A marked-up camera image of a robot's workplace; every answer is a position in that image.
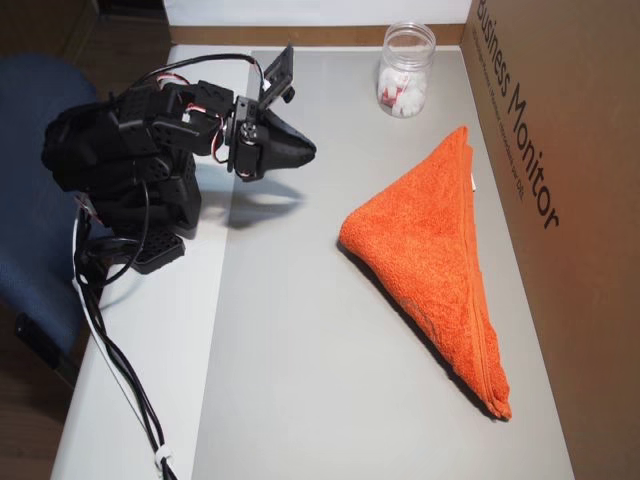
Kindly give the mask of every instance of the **clear plastic jar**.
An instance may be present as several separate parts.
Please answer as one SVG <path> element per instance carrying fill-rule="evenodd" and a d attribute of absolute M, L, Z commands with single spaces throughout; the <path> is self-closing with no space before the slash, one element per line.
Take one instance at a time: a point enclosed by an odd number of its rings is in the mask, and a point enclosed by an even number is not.
<path fill-rule="evenodd" d="M 384 37 L 378 72 L 378 102 L 394 117 L 420 113 L 427 98 L 427 82 L 436 36 L 419 23 L 391 25 Z"/>

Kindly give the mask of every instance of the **blue chair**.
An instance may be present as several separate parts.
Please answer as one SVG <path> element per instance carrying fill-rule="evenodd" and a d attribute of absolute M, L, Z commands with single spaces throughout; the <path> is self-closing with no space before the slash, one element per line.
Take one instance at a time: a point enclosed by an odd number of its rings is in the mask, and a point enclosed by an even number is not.
<path fill-rule="evenodd" d="M 76 207 L 40 157 L 49 122 L 94 101 L 93 86 L 61 60 L 0 59 L 0 300 L 20 313 L 18 336 L 72 384 L 67 355 L 83 322 L 71 284 Z"/>

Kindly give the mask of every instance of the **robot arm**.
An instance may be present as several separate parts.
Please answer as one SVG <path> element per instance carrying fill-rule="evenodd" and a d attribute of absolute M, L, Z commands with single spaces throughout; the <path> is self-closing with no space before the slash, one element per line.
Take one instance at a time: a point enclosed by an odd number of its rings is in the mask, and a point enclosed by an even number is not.
<path fill-rule="evenodd" d="M 265 71 L 269 87 L 261 87 L 257 100 L 234 101 L 231 90 L 204 81 L 164 88 L 136 82 L 111 101 L 60 114 L 47 129 L 42 161 L 60 187 L 80 192 L 85 209 L 117 236 L 140 238 L 148 216 L 145 249 L 133 265 L 148 273 L 184 252 L 176 229 L 197 225 L 201 198 L 193 154 L 227 163 L 245 182 L 314 158 L 315 145 L 269 110 L 278 97 L 291 101 L 292 79 L 288 46 Z M 229 155 L 221 161 L 216 152 L 223 142 Z M 148 207 L 138 187 L 143 182 Z M 170 255 L 151 251 L 154 238 L 169 236 Z"/>

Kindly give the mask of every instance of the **gray table surface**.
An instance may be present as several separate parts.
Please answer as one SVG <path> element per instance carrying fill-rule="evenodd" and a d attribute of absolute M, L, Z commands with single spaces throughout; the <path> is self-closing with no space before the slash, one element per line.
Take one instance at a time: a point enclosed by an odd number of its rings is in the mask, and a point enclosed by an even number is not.
<path fill-rule="evenodd" d="M 437 52 L 409 120 L 378 107 L 378 58 L 297 52 L 297 96 L 274 109 L 317 158 L 235 185 L 193 478 L 573 478 L 462 55 Z M 460 125 L 509 422 L 485 415 L 336 246 L 352 210 Z"/>

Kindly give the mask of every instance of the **cable tie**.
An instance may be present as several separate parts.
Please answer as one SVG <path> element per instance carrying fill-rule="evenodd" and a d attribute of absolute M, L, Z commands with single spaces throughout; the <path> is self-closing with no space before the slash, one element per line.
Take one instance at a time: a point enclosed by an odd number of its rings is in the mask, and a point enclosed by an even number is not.
<path fill-rule="evenodd" d="M 156 450 L 156 467 L 158 467 L 158 470 L 162 471 L 162 460 L 167 459 L 168 463 L 168 460 L 171 457 L 173 457 L 171 449 L 166 443 L 162 444 L 158 450 Z"/>

